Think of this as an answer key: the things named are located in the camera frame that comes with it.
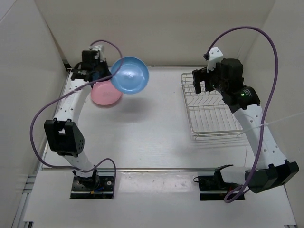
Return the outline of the pink plate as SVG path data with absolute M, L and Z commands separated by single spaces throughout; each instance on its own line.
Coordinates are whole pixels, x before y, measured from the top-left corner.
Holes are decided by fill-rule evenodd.
M 112 82 L 108 80 L 93 85 L 91 100 L 97 105 L 107 106 L 116 103 L 122 94 L 123 93 L 118 91 Z

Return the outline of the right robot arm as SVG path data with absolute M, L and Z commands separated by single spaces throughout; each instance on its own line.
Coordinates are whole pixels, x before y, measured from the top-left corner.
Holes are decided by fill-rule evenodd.
M 213 184 L 219 190 L 230 184 L 246 183 L 249 190 L 260 193 L 286 184 L 299 172 L 296 162 L 289 162 L 279 149 L 263 117 L 260 99 L 254 88 L 244 84 L 243 65 L 238 59 L 225 58 L 207 68 L 192 71 L 196 94 L 218 91 L 223 102 L 244 130 L 255 161 L 251 169 L 225 165 L 217 168 Z

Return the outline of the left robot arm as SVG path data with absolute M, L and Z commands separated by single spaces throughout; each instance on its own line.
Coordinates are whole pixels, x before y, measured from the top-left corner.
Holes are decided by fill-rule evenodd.
M 73 173 L 88 190 L 98 188 L 100 179 L 95 166 L 84 152 L 85 138 L 77 124 L 85 100 L 92 90 L 87 83 L 109 75 L 102 45 L 82 51 L 82 61 L 69 73 L 67 91 L 72 94 L 61 101 L 54 118 L 44 123 L 50 149 L 77 168 Z

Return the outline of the blue plate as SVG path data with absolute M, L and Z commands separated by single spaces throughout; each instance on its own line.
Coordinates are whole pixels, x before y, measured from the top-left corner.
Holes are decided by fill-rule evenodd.
M 113 75 L 111 82 L 114 88 L 123 94 L 139 93 L 149 81 L 148 67 L 136 57 L 123 57 L 117 60 L 110 72 Z

